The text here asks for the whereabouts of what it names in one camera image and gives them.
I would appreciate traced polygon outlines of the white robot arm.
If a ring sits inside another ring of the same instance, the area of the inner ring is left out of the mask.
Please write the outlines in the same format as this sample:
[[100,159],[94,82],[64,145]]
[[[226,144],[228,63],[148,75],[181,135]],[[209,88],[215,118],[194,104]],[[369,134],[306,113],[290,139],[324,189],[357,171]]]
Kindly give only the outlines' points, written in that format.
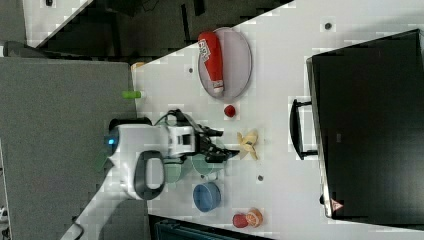
[[239,154],[216,146],[212,139],[223,133],[196,123],[179,109],[171,125],[166,117],[116,119],[110,123],[106,141],[112,162],[104,182],[60,240],[99,240],[115,209],[126,200],[153,200],[165,187],[165,161],[203,155],[207,163],[223,163]]

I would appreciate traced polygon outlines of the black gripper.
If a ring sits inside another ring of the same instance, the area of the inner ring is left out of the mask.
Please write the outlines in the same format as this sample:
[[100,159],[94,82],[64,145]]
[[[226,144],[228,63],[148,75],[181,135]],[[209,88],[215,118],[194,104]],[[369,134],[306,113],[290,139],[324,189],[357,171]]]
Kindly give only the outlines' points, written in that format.
[[[168,150],[171,157],[180,158],[199,154],[201,142],[206,142],[208,137],[223,135],[223,131],[197,124],[191,116],[183,113],[180,109],[169,110],[167,114],[176,118],[175,125],[166,124],[169,133]],[[205,161],[207,163],[223,163],[239,153],[239,150],[229,149],[212,151],[205,155]]]

